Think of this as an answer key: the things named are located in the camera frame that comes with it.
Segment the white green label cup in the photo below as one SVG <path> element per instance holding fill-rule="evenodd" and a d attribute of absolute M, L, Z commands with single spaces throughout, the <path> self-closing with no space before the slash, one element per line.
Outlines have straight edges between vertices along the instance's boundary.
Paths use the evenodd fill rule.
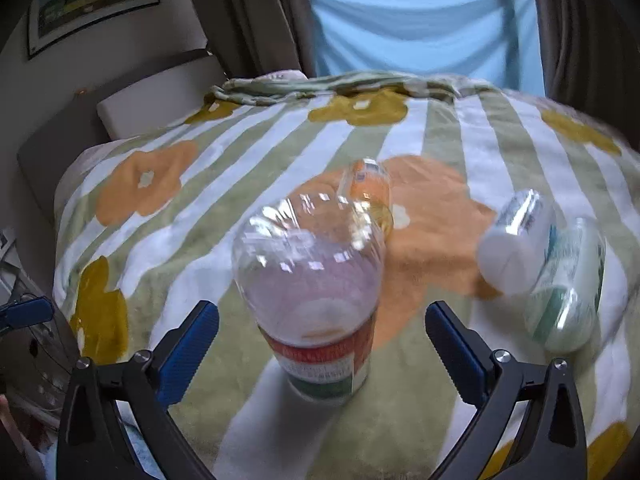
<path fill-rule="evenodd" d="M 558 234 L 523 311 L 526 330 L 544 350 L 572 353 L 596 327 L 606 244 L 598 222 L 577 217 Z"/>

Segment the clear amber plastic cup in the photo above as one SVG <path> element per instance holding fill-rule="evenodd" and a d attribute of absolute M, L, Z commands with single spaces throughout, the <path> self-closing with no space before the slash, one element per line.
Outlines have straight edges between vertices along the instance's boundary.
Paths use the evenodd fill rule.
<path fill-rule="evenodd" d="M 390 210 L 390 175 L 375 159 L 363 158 L 352 162 L 343 172 L 337 195 L 360 203 L 376 222 L 385 237 L 394 227 Z"/>

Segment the striped flower pattern blanket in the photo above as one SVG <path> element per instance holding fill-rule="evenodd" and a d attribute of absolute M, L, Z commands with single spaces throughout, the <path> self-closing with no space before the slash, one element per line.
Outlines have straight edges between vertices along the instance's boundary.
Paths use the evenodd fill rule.
<path fill-rule="evenodd" d="M 634 479 L 639 154 L 465 77 L 233 79 L 55 192 L 62 479 Z"/>

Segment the grey bed headboard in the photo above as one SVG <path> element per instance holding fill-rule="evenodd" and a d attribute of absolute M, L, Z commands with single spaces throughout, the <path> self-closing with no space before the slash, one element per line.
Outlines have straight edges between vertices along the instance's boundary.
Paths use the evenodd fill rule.
<path fill-rule="evenodd" d="M 17 165 L 48 223 L 54 222 L 54 193 L 67 167 L 87 148 L 110 140 L 96 111 L 98 103 L 145 77 L 206 55 L 206 50 L 196 49 L 145 62 L 98 88 L 76 96 L 32 133 L 17 151 Z"/>

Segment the white pillow cushion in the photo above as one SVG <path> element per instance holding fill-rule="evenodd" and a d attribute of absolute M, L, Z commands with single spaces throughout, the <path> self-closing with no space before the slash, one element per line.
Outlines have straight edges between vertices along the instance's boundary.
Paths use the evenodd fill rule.
<path fill-rule="evenodd" d="M 187 118 L 226 80 L 218 60 L 206 55 L 130 84 L 96 104 L 96 112 L 112 140 L 129 139 Z"/>

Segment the brown left curtain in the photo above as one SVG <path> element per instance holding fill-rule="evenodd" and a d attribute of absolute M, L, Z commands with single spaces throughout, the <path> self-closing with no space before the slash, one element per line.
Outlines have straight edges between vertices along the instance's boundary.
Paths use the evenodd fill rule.
<path fill-rule="evenodd" d="M 207 39 L 231 78 L 277 70 L 316 74 L 310 0 L 192 0 Z"/>

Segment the brown curtain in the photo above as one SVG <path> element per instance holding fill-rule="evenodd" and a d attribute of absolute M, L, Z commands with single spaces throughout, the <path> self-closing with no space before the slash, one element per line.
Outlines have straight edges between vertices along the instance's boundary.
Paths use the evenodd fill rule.
<path fill-rule="evenodd" d="M 639 146 L 639 43 L 608 0 L 535 0 L 547 96 Z"/>
<path fill-rule="evenodd" d="M 277 70 L 316 74 L 310 0 L 192 0 L 207 39 L 231 78 Z"/>

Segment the light blue hanging cloth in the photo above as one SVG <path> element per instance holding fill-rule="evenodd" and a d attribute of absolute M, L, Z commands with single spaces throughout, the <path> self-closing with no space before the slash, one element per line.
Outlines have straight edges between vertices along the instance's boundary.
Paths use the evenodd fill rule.
<path fill-rule="evenodd" d="M 455 74 L 542 96 L 535 0 L 310 0 L 318 75 Z"/>

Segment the brown right curtain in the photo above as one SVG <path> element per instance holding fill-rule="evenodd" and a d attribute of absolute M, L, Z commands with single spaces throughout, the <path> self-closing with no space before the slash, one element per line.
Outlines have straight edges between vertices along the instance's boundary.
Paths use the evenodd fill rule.
<path fill-rule="evenodd" d="M 639 146 L 639 43 L 608 0 L 535 0 L 547 96 Z"/>

